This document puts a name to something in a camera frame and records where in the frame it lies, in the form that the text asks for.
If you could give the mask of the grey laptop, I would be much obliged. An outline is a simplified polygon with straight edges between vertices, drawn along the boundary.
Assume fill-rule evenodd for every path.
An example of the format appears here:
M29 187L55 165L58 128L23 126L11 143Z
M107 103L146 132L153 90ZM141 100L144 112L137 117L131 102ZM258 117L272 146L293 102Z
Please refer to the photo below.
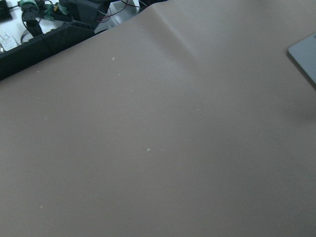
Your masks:
M296 42L287 49L288 57L299 72L316 89L316 34Z

